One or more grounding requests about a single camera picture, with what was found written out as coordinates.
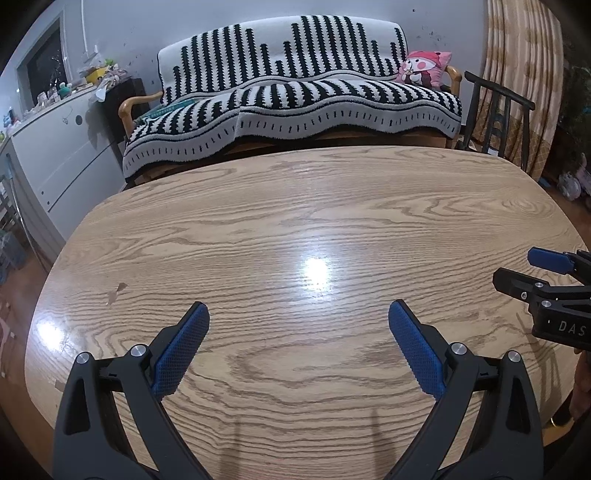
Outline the person's right hand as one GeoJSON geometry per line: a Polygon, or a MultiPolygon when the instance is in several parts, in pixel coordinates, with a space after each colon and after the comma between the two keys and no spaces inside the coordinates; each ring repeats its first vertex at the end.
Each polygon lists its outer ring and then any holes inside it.
{"type": "Polygon", "coordinates": [[[574,375],[574,385],[569,411],[574,420],[578,420],[591,405],[591,369],[589,353],[576,350],[578,362],[574,375]]]}

